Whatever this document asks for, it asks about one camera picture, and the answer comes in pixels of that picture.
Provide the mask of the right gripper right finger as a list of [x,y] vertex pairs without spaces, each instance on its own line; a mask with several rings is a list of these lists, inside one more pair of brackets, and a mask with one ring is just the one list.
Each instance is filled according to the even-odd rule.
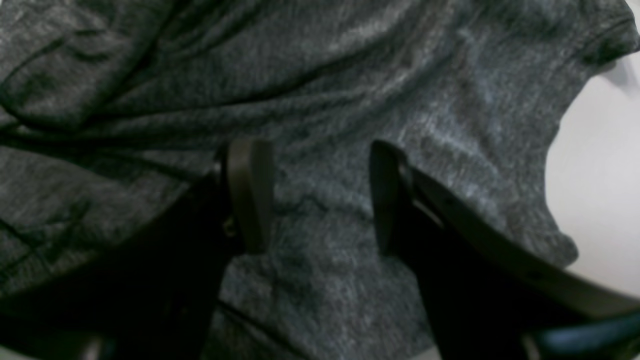
[[393,144],[369,155],[375,238],[416,277],[443,360],[636,360],[639,300],[516,246]]

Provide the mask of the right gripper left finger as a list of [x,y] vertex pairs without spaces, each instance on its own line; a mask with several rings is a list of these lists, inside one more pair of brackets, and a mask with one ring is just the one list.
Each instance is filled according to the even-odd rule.
[[1,301],[1,346],[31,360],[198,360],[231,260],[266,251],[274,146],[225,143],[214,168],[127,242]]

